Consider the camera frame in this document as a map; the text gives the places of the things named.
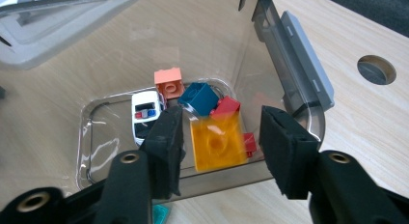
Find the toy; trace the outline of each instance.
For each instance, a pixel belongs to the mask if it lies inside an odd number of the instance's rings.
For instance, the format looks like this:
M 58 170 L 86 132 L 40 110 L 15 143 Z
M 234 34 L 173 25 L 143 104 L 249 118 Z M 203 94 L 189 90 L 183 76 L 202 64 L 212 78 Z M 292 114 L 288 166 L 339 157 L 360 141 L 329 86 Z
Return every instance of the toy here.
M 219 98 L 207 83 L 192 83 L 177 100 L 189 112 L 196 116 L 208 116 L 216 107 Z
M 232 114 L 240 110 L 240 102 L 231 98 L 224 97 L 217 101 L 217 108 L 210 111 L 211 118 L 217 118 L 220 114 Z
M 165 224 L 171 209 L 163 205 L 155 205 L 152 209 L 153 224 Z
M 154 73 L 154 84 L 166 99 L 179 98 L 184 92 L 180 68 L 159 70 Z
M 243 138 L 244 138 L 244 145 L 246 147 L 247 157 L 250 158 L 253 156 L 253 152 L 257 150 L 255 135 L 251 132 L 244 133 Z
M 247 161 L 238 113 L 190 123 L 197 171 L 232 167 Z
M 155 91 L 132 95 L 132 133 L 138 146 L 142 145 L 160 113 L 165 109 L 165 99 Z

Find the white toy car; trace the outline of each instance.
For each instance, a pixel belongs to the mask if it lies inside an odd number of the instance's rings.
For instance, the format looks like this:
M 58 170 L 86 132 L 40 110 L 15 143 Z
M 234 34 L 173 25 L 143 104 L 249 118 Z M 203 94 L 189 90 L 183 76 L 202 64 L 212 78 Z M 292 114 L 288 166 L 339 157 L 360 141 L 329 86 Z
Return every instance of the white toy car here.
M 132 133 L 135 143 L 141 146 L 160 113 L 166 109 L 166 100 L 155 91 L 132 95 Z

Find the toy block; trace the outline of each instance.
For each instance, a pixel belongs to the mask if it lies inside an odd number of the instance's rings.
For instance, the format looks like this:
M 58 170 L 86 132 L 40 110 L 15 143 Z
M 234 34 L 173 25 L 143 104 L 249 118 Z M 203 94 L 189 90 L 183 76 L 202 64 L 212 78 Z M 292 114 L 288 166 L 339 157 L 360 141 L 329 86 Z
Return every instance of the toy block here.
M 154 73 L 154 84 L 165 99 L 179 98 L 184 92 L 180 68 L 159 70 Z
M 247 162 L 238 113 L 223 119 L 203 118 L 190 123 L 198 172 Z
M 240 102 L 231 98 L 231 97 L 224 97 L 219 99 L 217 102 L 216 109 L 210 111 L 210 117 L 216 118 L 220 114 L 230 115 L 234 112 L 238 112 L 240 110 Z
M 247 157 L 252 157 L 253 152 L 257 150 L 255 135 L 253 133 L 244 133 L 244 146 L 246 147 Z
M 177 100 L 195 116 L 208 116 L 219 98 L 207 83 L 192 83 Z

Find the teal object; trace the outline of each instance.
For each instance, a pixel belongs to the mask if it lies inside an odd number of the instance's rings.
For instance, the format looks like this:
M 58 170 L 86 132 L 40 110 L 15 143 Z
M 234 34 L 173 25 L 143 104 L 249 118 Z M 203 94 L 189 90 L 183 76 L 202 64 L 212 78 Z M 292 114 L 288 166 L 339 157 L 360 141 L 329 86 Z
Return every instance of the teal object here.
M 153 224 L 165 224 L 168 219 L 171 209 L 162 206 L 155 205 L 152 209 Z
M 208 116 L 217 106 L 219 97 L 211 90 L 207 83 L 194 82 L 177 100 L 189 112 L 196 116 Z

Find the lego stud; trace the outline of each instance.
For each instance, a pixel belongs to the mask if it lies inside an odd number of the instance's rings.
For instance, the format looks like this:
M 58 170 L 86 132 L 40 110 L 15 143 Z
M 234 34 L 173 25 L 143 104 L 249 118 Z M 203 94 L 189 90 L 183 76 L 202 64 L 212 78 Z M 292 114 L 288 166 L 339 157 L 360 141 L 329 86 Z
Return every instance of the lego stud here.
M 337 163 L 349 163 L 350 159 L 343 154 L 330 154 L 330 158 Z
M 174 83 L 166 83 L 165 91 L 168 93 L 174 93 L 177 90 L 177 86 Z
M 28 196 L 17 206 L 17 211 L 29 212 L 41 208 L 50 200 L 50 195 L 47 192 L 38 192 Z
M 198 93 L 198 90 L 191 90 L 187 96 L 189 98 L 194 98 L 197 93 Z
M 221 155 L 225 151 L 227 143 L 219 136 L 217 138 L 210 138 L 208 146 L 211 148 L 211 153 Z
M 139 159 L 138 154 L 126 154 L 121 158 L 122 163 L 133 163 Z

